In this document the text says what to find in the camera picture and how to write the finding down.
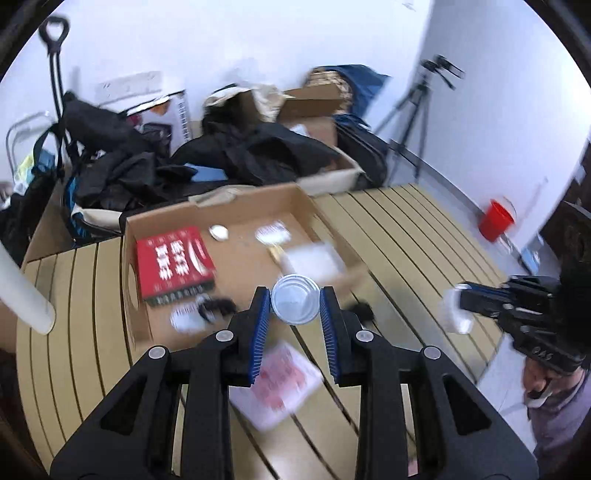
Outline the person right hand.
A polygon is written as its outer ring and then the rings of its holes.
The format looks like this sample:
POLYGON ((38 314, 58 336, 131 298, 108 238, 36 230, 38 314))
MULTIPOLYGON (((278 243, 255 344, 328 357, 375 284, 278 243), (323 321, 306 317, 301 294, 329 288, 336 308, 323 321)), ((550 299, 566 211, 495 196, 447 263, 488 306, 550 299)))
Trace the person right hand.
POLYGON ((522 374, 524 403, 528 408, 540 408, 550 396, 570 390, 577 382, 577 374, 560 375, 528 358, 522 374))

